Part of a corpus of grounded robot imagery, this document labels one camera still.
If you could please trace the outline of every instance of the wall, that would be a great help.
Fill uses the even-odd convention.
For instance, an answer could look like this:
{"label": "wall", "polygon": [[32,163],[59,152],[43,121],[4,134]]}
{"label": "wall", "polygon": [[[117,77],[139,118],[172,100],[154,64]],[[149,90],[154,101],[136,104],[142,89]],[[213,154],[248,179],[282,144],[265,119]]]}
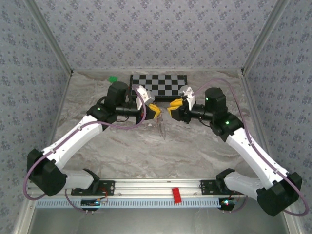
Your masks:
{"label": "wall", "polygon": [[72,69],[240,68],[276,0],[36,0]]}
{"label": "wall", "polygon": [[47,145],[68,77],[22,0],[0,3],[0,233],[24,199],[26,156]]}
{"label": "wall", "polygon": [[[312,193],[311,25],[311,1],[291,1],[248,74],[273,157],[303,177],[307,197]],[[303,220],[312,233],[311,213]]]}

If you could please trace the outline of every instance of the wire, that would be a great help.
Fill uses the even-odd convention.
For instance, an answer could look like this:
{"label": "wire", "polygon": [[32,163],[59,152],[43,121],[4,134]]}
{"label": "wire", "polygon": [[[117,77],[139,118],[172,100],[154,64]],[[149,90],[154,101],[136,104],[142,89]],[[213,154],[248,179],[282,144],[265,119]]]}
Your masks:
{"label": "wire", "polygon": [[[235,192],[238,194],[238,200],[236,200],[236,201],[239,201],[240,194],[237,191],[235,191]],[[228,197],[228,200],[233,196],[233,194],[234,194],[234,191],[232,191],[231,195]]]}
{"label": "wire", "polygon": [[259,157],[272,169],[274,170],[280,177],[282,177],[297,193],[298,195],[301,197],[303,203],[304,203],[304,206],[305,206],[305,211],[303,213],[300,213],[300,214],[296,214],[296,213],[293,213],[293,212],[290,212],[290,211],[287,211],[287,210],[284,210],[285,213],[287,214],[290,214],[290,215],[293,215],[293,216],[305,216],[309,213],[310,211],[310,208],[309,208],[309,204],[308,204],[308,201],[306,200],[306,198],[304,197],[303,193],[286,177],[284,176],[277,168],[275,168],[260,152],[259,150],[254,146],[254,144],[252,144],[252,140],[251,140],[251,136],[250,136],[250,133],[248,131],[248,128],[247,128],[247,124],[246,124],[246,121],[245,121],[245,118],[243,116],[243,113],[241,111],[241,108],[240,108],[240,105],[239,105],[239,102],[238,102],[238,98],[235,94],[235,91],[233,89],[233,87],[231,86],[231,84],[223,79],[223,78],[214,78],[214,79],[211,79],[210,81],[206,82],[203,86],[201,86],[198,90],[196,90],[194,93],[193,93],[193,96],[198,94],[202,89],[204,89],[207,85],[211,84],[212,82],[214,81],[222,81],[224,83],[226,83],[228,85],[228,87],[230,88],[231,90],[231,93],[234,97],[234,100],[236,102],[236,105],[237,105],[237,108],[238,108],[238,112],[240,114],[240,117],[242,119],[242,122],[243,122],[243,125],[244,125],[244,129],[245,129],[245,133],[246,133],[246,137],[248,139],[248,142],[250,143],[250,145],[252,146],[253,150],[259,155]]}
{"label": "wire", "polygon": [[68,197],[68,195],[67,195],[67,189],[65,189],[65,197],[66,197],[66,200],[69,202],[69,204],[75,209],[75,210],[77,210],[77,211],[79,211],[79,212],[82,212],[82,213],[92,213],[91,211],[85,211],[85,210],[83,210],[82,208],[79,208],[79,207],[77,207],[77,206],[75,206],[74,204],[73,204],[73,202],[69,199],[69,197]]}
{"label": "wire", "polygon": [[233,211],[224,211],[224,210],[222,210],[222,212],[226,212],[226,213],[235,213],[235,212],[238,212],[238,211],[240,211],[241,209],[243,209],[243,208],[245,207],[245,205],[247,204],[247,200],[248,200],[248,196],[246,196],[246,198],[245,198],[243,204],[242,204],[240,207],[238,207],[237,209],[235,209],[235,210],[233,210]]}
{"label": "wire", "polygon": [[198,120],[199,120],[199,122],[200,122],[202,125],[204,125],[204,126],[206,126],[206,127],[208,127],[208,128],[211,128],[209,125],[205,124],[205,123],[201,120],[201,118],[198,118]]}
{"label": "wire", "polygon": [[[144,103],[144,99],[143,97],[141,96],[141,94],[137,91],[137,88],[135,89],[135,92],[138,96],[138,98],[141,100],[142,103]],[[102,122],[102,121],[92,121],[92,122],[89,122],[89,123],[85,123],[83,125],[80,126],[80,129],[82,128],[85,128],[91,124],[103,124],[103,125],[106,125],[106,126],[110,126],[110,127],[114,127],[114,128],[119,128],[119,129],[125,129],[125,130],[129,130],[129,129],[133,129],[133,128],[136,128],[138,127],[139,125],[141,125],[143,123],[143,121],[145,120],[146,118],[146,106],[145,105],[142,105],[143,106],[143,117],[142,117],[142,120],[135,124],[135,125],[132,125],[132,126],[129,126],[129,127],[126,127],[126,126],[119,126],[119,125],[114,125],[114,124],[110,124],[110,123],[106,123],[106,122]],[[56,151],[57,149],[59,149],[63,144],[65,144],[70,138],[72,138],[77,132],[79,132],[80,130],[79,129],[75,129],[68,137],[66,137],[62,142],[60,142],[52,151],[49,151],[48,153],[46,153],[45,155],[43,155],[41,158],[39,158],[32,166],[31,168],[28,170],[27,174],[26,174],[26,177],[24,179],[24,182],[23,182],[23,193],[25,195],[25,197],[31,201],[36,201],[36,200],[39,200],[41,198],[43,198],[45,196],[45,194],[42,194],[38,197],[31,197],[28,192],[27,192],[27,181],[29,179],[29,176],[31,175],[31,173],[34,171],[35,167],[37,167],[37,165],[39,163],[41,163],[45,158],[47,158],[49,155],[51,155],[54,151]]]}
{"label": "wire", "polygon": [[100,188],[100,190],[102,190],[102,191],[104,191],[104,192],[105,192],[105,196],[104,196],[104,197],[102,197],[102,198],[100,198],[100,200],[102,200],[102,199],[106,198],[106,202],[108,202],[108,192],[107,192],[107,190],[106,190],[105,188]]}
{"label": "wire", "polygon": [[129,119],[129,116],[125,120],[117,120],[116,122],[123,123],[123,122],[126,122],[128,119]]}
{"label": "wire", "polygon": [[106,99],[106,96],[101,97],[99,100],[97,100],[97,104],[102,104],[102,101]]}

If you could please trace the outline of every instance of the metal frame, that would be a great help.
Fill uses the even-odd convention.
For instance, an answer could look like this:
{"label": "metal frame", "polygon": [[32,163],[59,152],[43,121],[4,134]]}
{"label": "metal frame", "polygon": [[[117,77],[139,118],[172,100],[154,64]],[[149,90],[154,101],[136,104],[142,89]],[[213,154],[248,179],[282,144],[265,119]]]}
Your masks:
{"label": "metal frame", "polygon": [[260,113],[257,109],[257,105],[255,104],[255,99],[252,94],[252,90],[249,84],[248,79],[245,75],[240,74],[240,79],[242,81],[242,87],[244,89],[244,93],[246,94],[246,101],[249,107],[250,115],[253,121],[254,130],[257,136],[258,144],[266,151],[269,155],[272,155],[270,149],[268,147],[268,140],[266,138],[263,124],[260,118]]}
{"label": "metal frame", "polygon": [[63,106],[64,106],[64,103],[65,103],[65,98],[66,98],[66,94],[67,94],[67,91],[68,91],[69,82],[70,82],[71,78],[72,78],[72,74],[67,79],[67,82],[65,84],[65,88],[64,88],[64,91],[63,91],[63,94],[62,94],[62,98],[61,98],[59,106],[58,106],[57,116],[56,116],[56,118],[54,120],[53,127],[52,127],[52,132],[51,132],[50,137],[48,139],[48,143],[50,145],[53,143],[54,136],[55,136],[55,134],[57,132],[60,116],[61,116],[61,113],[62,113],[62,110],[63,110]]}
{"label": "metal frame", "polygon": [[52,51],[56,55],[57,59],[59,60],[61,66],[64,68],[66,74],[70,76],[72,74],[72,69],[60,48],[57,40],[55,39],[51,29],[49,28],[48,24],[46,23],[39,7],[35,3],[34,0],[24,0],[28,10],[30,11],[31,15],[33,16],[35,22],[37,23],[38,27],[40,28],[41,32],[43,33],[45,39],[49,43]]}
{"label": "metal frame", "polygon": [[[103,208],[220,208],[219,198],[184,198],[175,203],[172,198],[110,198],[96,206],[82,205],[83,198],[71,199],[75,206],[84,209]],[[36,208],[72,208],[65,198],[43,198],[36,202]]]}
{"label": "metal frame", "polygon": [[271,32],[275,28],[277,22],[279,21],[279,18],[283,14],[286,6],[290,0],[277,0],[275,3],[268,19],[266,20],[255,44],[253,45],[251,51],[248,54],[248,57],[246,58],[246,61],[243,65],[243,73],[244,75],[248,74],[251,67],[253,66],[254,62],[257,60],[263,46],[267,42],[269,36],[271,35]]}
{"label": "metal frame", "polygon": [[[200,181],[206,178],[194,178],[194,179],[107,179],[114,180],[115,193],[114,196],[110,196],[109,199],[114,201],[125,200],[140,200],[146,198],[148,200],[155,201],[168,201],[172,196],[172,188],[179,188],[182,200],[215,200],[216,198],[226,198],[227,195],[210,195],[202,196],[200,189]],[[33,197],[42,194],[42,191],[36,187],[33,183],[29,184],[29,193]],[[80,200],[82,198],[97,198],[97,197],[81,197],[81,196],[69,196],[73,201]],[[53,197],[47,197],[45,200],[63,200],[64,190]],[[17,218],[17,222],[13,231],[13,234],[26,234],[30,229],[31,220],[36,208],[36,201],[25,200],[22,204],[20,214]],[[298,212],[295,205],[291,205],[288,210],[292,212]],[[303,228],[301,221],[298,217],[284,214],[288,229],[291,234],[303,234]]]}

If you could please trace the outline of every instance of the checkerboard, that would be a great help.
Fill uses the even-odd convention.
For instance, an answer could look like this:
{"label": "checkerboard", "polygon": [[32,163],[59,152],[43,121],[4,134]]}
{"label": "checkerboard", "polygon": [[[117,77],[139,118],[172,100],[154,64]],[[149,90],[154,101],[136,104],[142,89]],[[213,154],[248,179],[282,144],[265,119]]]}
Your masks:
{"label": "checkerboard", "polygon": [[180,98],[178,92],[182,86],[187,85],[187,77],[186,75],[131,75],[131,96],[136,98],[132,85],[142,85],[150,90],[155,96],[155,101],[173,101]]}

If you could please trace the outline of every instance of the red wire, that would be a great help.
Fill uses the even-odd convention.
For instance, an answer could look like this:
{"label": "red wire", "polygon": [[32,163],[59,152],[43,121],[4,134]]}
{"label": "red wire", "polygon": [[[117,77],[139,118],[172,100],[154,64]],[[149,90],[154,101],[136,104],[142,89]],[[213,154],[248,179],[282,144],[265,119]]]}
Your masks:
{"label": "red wire", "polygon": [[104,191],[105,192],[105,198],[106,198],[106,202],[108,202],[108,192],[105,188],[99,188],[100,190]]}
{"label": "red wire", "polygon": [[230,199],[232,197],[232,195],[233,195],[233,191],[232,191],[231,195],[228,197],[228,199]]}

